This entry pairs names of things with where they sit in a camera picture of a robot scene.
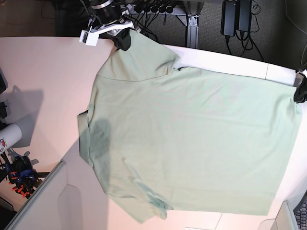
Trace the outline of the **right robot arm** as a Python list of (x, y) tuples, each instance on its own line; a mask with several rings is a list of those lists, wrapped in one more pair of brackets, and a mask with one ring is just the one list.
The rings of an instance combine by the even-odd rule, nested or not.
[(135, 30), (128, 19), (131, 5), (122, 7), (116, 0), (89, 1), (92, 14), (87, 28), (81, 31), (80, 43), (96, 46), (99, 37), (113, 41), (117, 49), (127, 51), (131, 46), (130, 30)]

